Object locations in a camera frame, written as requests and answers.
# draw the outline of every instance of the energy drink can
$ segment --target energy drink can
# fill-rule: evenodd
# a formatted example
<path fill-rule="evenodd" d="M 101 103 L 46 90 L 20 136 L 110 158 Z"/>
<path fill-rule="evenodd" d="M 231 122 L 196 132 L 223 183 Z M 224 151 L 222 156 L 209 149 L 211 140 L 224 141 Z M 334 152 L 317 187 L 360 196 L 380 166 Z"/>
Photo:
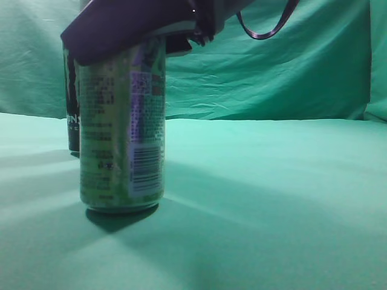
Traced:
<path fill-rule="evenodd" d="M 146 41 L 80 68 L 80 197 L 130 213 L 164 194 L 166 43 Z"/>
<path fill-rule="evenodd" d="M 91 0 L 80 0 L 82 11 Z M 74 57 L 63 47 L 65 68 L 65 96 L 67 108 L 68 148 L 77 153 L 80 149 L 79 67 Z"/>

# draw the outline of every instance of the table surface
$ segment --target table surface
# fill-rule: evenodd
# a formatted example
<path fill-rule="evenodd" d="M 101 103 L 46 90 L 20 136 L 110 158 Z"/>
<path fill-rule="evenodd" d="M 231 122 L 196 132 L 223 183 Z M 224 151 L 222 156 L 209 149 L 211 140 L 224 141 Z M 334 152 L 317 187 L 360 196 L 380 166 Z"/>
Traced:
<path fill-rule="evenodd" d="M 1 290 L 387 289 L 385 124 L 168 121 L 159 207 L 109 217 L 66 120 L 0 123 Z"/>

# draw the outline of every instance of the nutrition label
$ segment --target nutrition label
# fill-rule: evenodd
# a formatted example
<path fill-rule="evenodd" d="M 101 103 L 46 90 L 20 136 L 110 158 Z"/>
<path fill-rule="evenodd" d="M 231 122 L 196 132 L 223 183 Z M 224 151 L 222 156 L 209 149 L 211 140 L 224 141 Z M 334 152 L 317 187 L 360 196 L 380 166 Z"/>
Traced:
<path fill-rule="evenodd" d="M 165 58 L 160 52 L 147 67 L 133 65 L 145 49 L 83 69 L 81 195 L 89 205 L 129 206 L 163 194 Z"/>
<path fill-rule="evenodd" d="M 131 73 L 131 142 L 159 143 L 164 137 L 165 98 L 160 76 Z"/>

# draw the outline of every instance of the aluminum can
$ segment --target aluminum can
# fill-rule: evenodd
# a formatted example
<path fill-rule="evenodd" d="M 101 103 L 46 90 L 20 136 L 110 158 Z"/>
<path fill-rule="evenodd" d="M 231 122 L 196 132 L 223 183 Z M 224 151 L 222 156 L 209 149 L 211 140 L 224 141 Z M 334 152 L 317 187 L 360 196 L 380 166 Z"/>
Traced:
<path fill-rule="evenodd" d="M 130 213 L 164 194 L 166 42 L 155 37 L 80 67 L 80 197 Z"/>
<path fill-rule="evenodd" d="M 82 11 L 90 0 L 80 0 Z M 63 46 L 65 68 L 65 97 L 67 110 L 68 148 L 72 153 L 80 150 L 79 66 L 74 57 Z"/>

